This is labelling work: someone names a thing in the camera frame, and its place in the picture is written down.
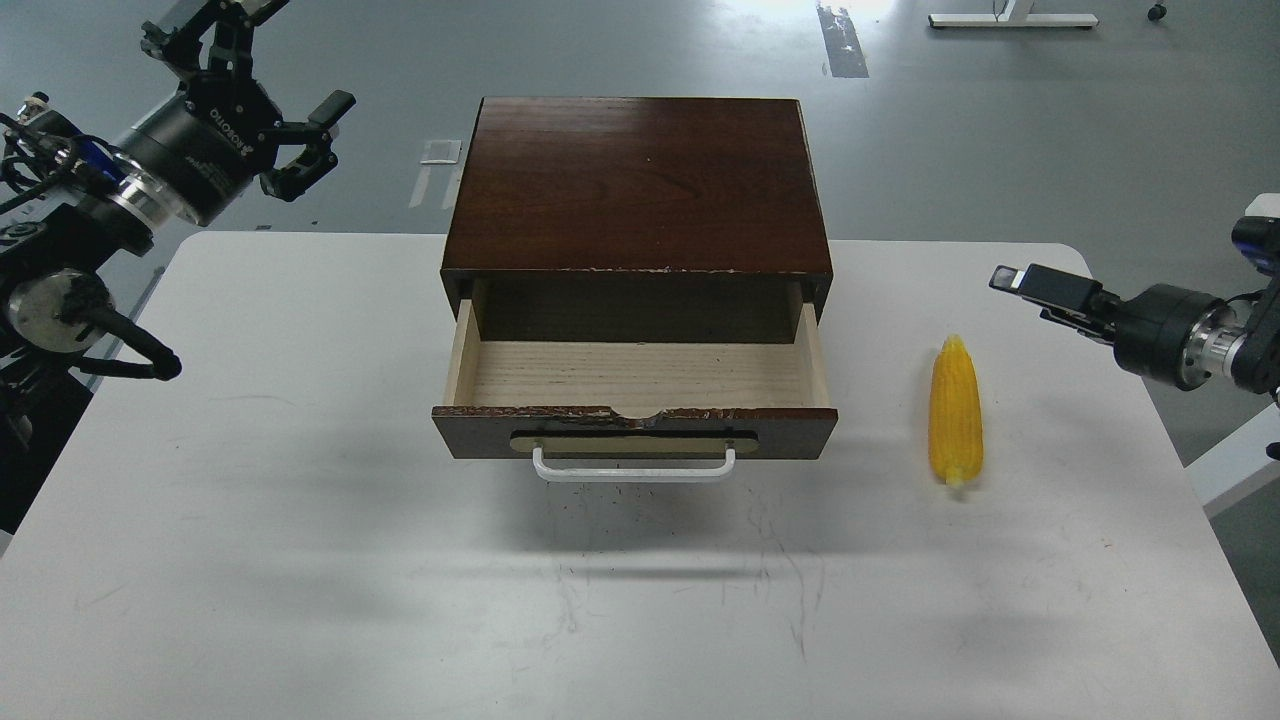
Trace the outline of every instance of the dark wood top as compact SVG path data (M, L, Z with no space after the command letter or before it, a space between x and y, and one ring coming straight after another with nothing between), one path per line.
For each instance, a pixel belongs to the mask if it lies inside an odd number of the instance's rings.
M443 274L506 270L782 274L820 304L831 255L800 104L485 99ZM466 290L449 290L456 306Z

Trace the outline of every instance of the silver metal joint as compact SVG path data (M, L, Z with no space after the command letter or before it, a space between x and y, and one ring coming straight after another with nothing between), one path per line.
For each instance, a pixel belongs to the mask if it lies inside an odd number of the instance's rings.
M1204 350L1201 352L1204 370L1230 378L1231 363L1235 361L1235 354L1239 352L1245 340L1248 340L1248 334L1242 327L1219 328L1215 331L1208 337Z
M1244 328L1235 310L1220 305L1204 314L1192 327L1183 346L1180 374L1183 382L1199 387L1210 375L1231 377L1231 363L1245 341Z
M186 204L168 184L128 155L116 154L115 159L128 168L128 174L116 186L115 193L110 197L111 202L137 218L152 233L169 218L184 217Z
M9 295L9 305L4 309L9 325L41 350L88 350L102 337L102 331L90 323L65 323L60 318L63 301L70 292L72 283L82 277L87 277L87 273L67 268L19 284Z

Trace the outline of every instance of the gray floor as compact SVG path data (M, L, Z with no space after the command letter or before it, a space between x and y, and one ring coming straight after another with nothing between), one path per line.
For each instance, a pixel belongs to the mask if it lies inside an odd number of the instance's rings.
M1261 287L1229 233L1257 193L1280 192L1280 4L1171 0L1156 24L1147 0L1038 3L1097 13L1088 32L927 27L929 12L986 0L832 5L849 9L869 78L831 77L806 0L294 3L257 32L256 74L291 119L334 87L358 97L342 164L292 205L251 191L214 227L444 232L445 174L410 206L417 159L426 140L466 140L485 95L785 96L803 102L832 238L1064 242L1125 296ZM0 106L44 90L115 136L173 86L136 50L138 24L168 6L0 0ZM122 300L189 232L168 227L148 258L113 261ZM1267 404L1221 382L1148 387L1184 462ZM1215 527L1274 533L1277 498L1257 493Z

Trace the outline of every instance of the open drawer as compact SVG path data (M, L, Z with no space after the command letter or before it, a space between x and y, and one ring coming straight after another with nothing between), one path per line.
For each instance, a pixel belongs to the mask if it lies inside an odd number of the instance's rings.
M814 459L836 424L817 313L792 342L481 340L462 300L444 404L454 457Z
M836 424L795 100L486 97L440 279L454 457L812 459Z

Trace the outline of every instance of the yellow corn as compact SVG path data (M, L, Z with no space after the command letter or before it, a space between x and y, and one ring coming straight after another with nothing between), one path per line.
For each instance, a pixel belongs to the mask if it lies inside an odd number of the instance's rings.
M929 392L929 465L948 486L982 470L982 406L978 377L960 336L951 336L933 361Z

